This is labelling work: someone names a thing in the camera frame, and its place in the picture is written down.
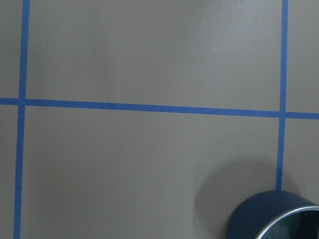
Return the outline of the glass pot lid purple knob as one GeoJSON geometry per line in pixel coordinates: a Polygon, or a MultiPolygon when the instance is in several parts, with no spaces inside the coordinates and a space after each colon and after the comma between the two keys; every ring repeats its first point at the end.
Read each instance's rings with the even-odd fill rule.
{"type": "Polygon", "coordinates": [[[318,206],[301,207],[273,219],[255,236],[257,239],[317,239],[318,206]]]}

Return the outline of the brown paper table cover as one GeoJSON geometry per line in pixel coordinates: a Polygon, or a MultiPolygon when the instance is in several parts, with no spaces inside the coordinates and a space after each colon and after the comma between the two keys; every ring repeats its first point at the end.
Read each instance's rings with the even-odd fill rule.
{"type": "Polygon", "coordinates": [[[0,236],[222,239],[319,201],[316,0],[3,0],[0,236]]]}

